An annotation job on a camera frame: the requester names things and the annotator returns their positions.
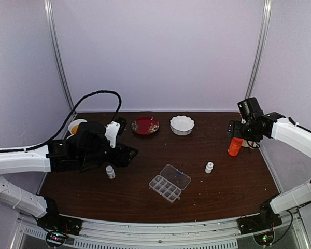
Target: metal vent grill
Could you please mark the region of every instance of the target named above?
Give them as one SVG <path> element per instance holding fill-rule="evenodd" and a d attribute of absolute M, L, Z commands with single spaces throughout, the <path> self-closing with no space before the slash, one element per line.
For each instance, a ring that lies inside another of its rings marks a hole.
<path fill-rule="evenodd" d="M 45 236 L 46 236 L 46 233 L 44 231 L 31 228 L 28 226 L 26 226 L 24 233 L 27 235 L 33 236 L 33 237 L 40 238 L 40 239 L 45 239 Z"/>
<path fill-rule="evenodd" d="M 139 249 L 141 247 L 125 247 L 122 245 L 105 245 L 102 243 L 75 239 L 74 248 L 78 248 L 78 249 Z M 203 246 L 195 246 L 195 247 L 168 246 L 166 248 L 171 248 L 171 249 L 238 249 L 238 246 L 237 246 L 236 240 L 230 240 L 230 241 L 211 243 L 211 244 L 206 244 Z"/>

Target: cable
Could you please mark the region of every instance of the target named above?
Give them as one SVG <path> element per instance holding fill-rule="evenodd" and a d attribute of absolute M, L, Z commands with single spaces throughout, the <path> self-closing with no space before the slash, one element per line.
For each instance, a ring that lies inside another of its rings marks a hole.
<path fill-rule="evenodd" d="M 305 130 L 305 131 L 307 131 L 307 132 L 311 133 L 311 130 L 309 130 L 309 129 L 307 129 L 307 128 L 303 127 L 303 126 L 300 126 L 299 124 L 298 124 L 298 125 L 296 125 L 296 122 L 295 122 L 295 121 L 294 121 L 291 117 L 289 117 L 288 119 L 289 119 L 289 121 L 290 121 L 293 125 L 295 125 L 295 126 L 297 126 L 297 127 L 301 128 L 301 129 L 303 129 L 303 130 Z"/>
<path fill-rule="evenodd" d="M 249 148 L 251 148 L 251 149 L 259 149 L 260 148 L 260 144 L 255 142 L 256 146 L 253 146 L 253 144 L 251 145 L 250 142 L 251 141 L 247 140 Z"/>
<path fill-rule="evenodd" d="M 58 236 L 58 234 L 60 234 L 60 235 L 63 237 L 63 239 L 64 239 L 60 244 L 55 245 L 54 248 L 57 248 L 57 247 L 62 246 L 62 245 L 66 242 L 66 240 L 69 238 L 69 236 L 68 236 L 68 227 L 67 227 L 67 225 L 66 225 L 66 234 L 63 234 L 63 233 L 61 233 L 61 232 L 59 232 L 59 231 L 49 231 L 49 230 L 47 230 L 44 226 L 42 226 L 42 225 L 39 223 L 39 220 L 38 220 L 34 215 L 32 215 L 32 217 L 33 217 L 33 218 L 35 219 L 35 221 L 37 222 L 37 226 L 38 226 L 38 227 L 41 227 L 41 228 L 47 233 L 46 236 L 45 236 L 45 242 L 46 242 L 46 244 L 47 244 L 48 246 L 53 247 L 51 244 L 48 243 L 48 240 L 50 239 L 51 235 Z"/>
<path fill-rule="evenodd" d="M 289 224 L 287 230 L 281 235 L 281 237 L 280 237 L 279 239 L 277 239 L 277 241 L 272 242 L 272 243 L 270 244 L 270 246 L 272 246 L 272 245 L 278 243 L 278 242 L 287 234 L 287 232 L 289 231 L 289 229 L 290 229 L 290 227 L 291 227 L 291 225 L 292 225 L 292 223 L 293 223 L 294 216 L 292 215 L 292 212 L 290 212 L 289 210 L 287 210 L 287 212 L 290 213 L 290 216 L 291 216 L 290 224 Z"/>
<path fill-rule="evenodd" d="M 108 90 L 99 90 L 99 91 L 95 91 L 95 92 L 91 92 L 87 95 L 84 95 L 77 103 L 76 105 L 73 107 L 73 109 L 70 111 L 70 113 L 68 114 L 68 116 L 66 117 L 66 119 L 64 120 L 63 124 L 61 125 L 61 127 L 59 128 L 59 130 L 51 137 L 49 138 L 47 141 L 41 143 L 41 144 L 38 144 L 38 145 L 35 145 L 35 146 L 31 146 L 29 148 L 23 148 L 23 149 L 0 149 L 0 153 L 8 153 L 8 152 L 22 152 L 22 151 L 29 151 L 29 150 L 33 150 L 33 149 L 38 149 L 38 148 L 41 148 L 43 147 L 44 145 L 46 145 L 47 143 L 51 142 L 54 138 L 56 138 L 57 135 L 60 134 L 60 132 L 63 130 L 63 128 L 65 127 L 65 125 L 67 124 L 67 122 L 69 121 L 69 118 L 70 116 L 75 112 L 76 108 L 79 106 L 79 104 L 85 100 L 86 98 L 88 97 L 91 97 L 91 96 L 94 96 L 96 94 L 99 94 L 99 93 L 110 93 L 110 94 L 113 94 L 115 95 L 116 97 L 118 97 L 119 99 L 119 104 L 118 104 L 118 107 L 114 113 L 114 116 L 112 118 L 112 121 L 115 119 L 117 113 L 119 112 L 120 108 L 121 108 L 121 105 L 122 105 L 122 100 L 121 100 L 121 96 L 115 92 L 115 91 L 108 91 Z"/>

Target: small white bottle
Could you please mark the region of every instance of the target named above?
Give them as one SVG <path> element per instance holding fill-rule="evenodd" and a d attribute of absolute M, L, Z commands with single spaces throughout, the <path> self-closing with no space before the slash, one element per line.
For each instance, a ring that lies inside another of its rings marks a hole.
<path fill-rule="evenodd" d="M 211 173 L 212 169 L 213 169 L 214 164 L 212 162 L 208 162 L 205 168 L 205 172 L 206 174 Z"/>
<path fill-rule="evenodd" d="M 115 172 L 114 172 L 114 169 L 112 166 L 109 165 L 106 167 L 106 173 L 107 173 L 109 179 L 115 178 Z"/>

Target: white wall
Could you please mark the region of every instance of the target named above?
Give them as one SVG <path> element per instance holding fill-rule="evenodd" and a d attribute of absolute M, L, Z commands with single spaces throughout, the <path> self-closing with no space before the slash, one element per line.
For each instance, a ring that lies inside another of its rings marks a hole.
<path fill-rule="evenodd" d="M 68 114 L 42 0 L 0 0 L 0 147 L 49 138 Z M 36 192 L 41 173 L 5 175 Z M 0 249 L 18 212 L 0 204 Z"/>
<path fill-rule="evenodd" d="M 117 90 L 122 110 L 234 110 L 248 86 L 264 0 L 53 0 L 74 102 Z M 79 110 L 114 110 L 97 96 Z"/>
<path fill-rule="evenodd" d="M 264 112 L 291 116 L 311 129 L 311 1 L 272 2 L 272 17 L 253 92 Z M 263 140 L 284 190 L 311 178 L 311 160 L 274 140 Z M 311 239 L 311 205 L 301 209 Z"/>

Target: small orange object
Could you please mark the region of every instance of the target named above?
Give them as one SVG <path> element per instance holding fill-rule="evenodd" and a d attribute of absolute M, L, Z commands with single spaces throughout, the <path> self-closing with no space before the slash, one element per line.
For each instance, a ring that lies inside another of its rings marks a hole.
<path fill-rule="evenodd" d="M 228 154 L 232 157 L 236 157 L 239 153 L 239 150 L 241 149 L 242 143 L 244 139 L 238 139 L 236 137 L 233 137 L 232 142 L 230 143 Z"/>
<path fill-rule="evenodd" d="M 76 135 L 77 129 L 78 129 L 78 126 L 74 126 L 74 127 L 72 128 L 71 133 L 72 133 L 73 135 Z"/>

